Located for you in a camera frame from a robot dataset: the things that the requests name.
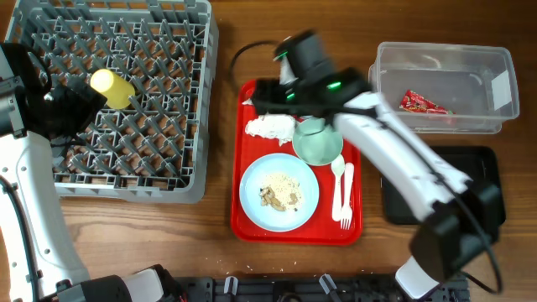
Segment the white napkin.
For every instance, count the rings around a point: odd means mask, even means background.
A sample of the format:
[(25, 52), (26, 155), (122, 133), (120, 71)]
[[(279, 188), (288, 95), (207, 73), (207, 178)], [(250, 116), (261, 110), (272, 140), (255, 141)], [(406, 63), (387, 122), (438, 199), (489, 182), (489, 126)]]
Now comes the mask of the white napkin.
[(245, 133), (253, 137), (277, 139), (279, 146), (292, 141), (295, 134), (296, 120), (290, 115), (261, 115), (245, 126)]

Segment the green bowl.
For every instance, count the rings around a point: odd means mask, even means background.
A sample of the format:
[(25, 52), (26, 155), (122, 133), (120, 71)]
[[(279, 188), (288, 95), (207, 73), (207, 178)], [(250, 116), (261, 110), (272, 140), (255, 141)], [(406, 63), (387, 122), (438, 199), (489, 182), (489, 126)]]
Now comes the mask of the green bowl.
[(296, 155), (309, 165), (330, 164), (343, 150), (343, 137), (323, 118), (299, 122), (292, 137)]

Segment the yellow plastic cup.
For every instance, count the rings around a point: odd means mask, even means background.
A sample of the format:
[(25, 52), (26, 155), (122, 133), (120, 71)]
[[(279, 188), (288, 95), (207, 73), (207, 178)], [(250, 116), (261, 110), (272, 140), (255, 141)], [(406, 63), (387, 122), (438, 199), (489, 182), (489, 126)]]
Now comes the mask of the yellow plastic cup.
[(90, 86), (107, 99), (107, 106), (121, 110), (128, 107), (129, 97), (135, 95), (134, 87), (121, 76), (107, 70), (96, 71), (90, 79)]

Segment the red snack wrapper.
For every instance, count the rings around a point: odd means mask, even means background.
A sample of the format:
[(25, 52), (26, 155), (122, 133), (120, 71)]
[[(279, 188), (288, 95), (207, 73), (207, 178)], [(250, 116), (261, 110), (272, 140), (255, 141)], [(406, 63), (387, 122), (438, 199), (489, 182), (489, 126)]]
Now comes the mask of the red snack wrapper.
[(399, 107), (407, 112), (429, 114), (453, 114), (452, 111), (429, 101), (420, 94), (407, 90)]

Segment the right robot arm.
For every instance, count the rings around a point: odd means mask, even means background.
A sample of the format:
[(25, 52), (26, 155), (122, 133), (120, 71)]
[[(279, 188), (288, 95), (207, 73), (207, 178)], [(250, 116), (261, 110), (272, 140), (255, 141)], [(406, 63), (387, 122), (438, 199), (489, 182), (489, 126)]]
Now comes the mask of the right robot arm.
[(435, 153), (359, 71), (334, 66), (316, 32), (306, 30), (274, 47), (280, 76), (257, 81), (256, 111), (325, 119), (388, 179), (419, 221), (411, 256), (395, 274), (406, 295), (428, 297), (482, 253), (496, 287), (472, 275), (468, 279), (501, 294), (503, 279), (492, 249), (504, 222), (500, 189), (473, 180)]

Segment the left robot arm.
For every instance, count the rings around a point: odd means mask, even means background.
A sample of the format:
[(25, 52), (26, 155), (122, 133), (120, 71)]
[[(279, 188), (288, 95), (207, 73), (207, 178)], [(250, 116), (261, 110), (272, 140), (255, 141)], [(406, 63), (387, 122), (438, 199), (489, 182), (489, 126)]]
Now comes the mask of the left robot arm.
[(83, 80), (53, 86), (24, 44), (1, 44), (1, 231), (13, 301), (186, 301), (156, 264), (125, 278), (92, 279), (65, 224), (53, 152), (80, 143), (107, 99)]

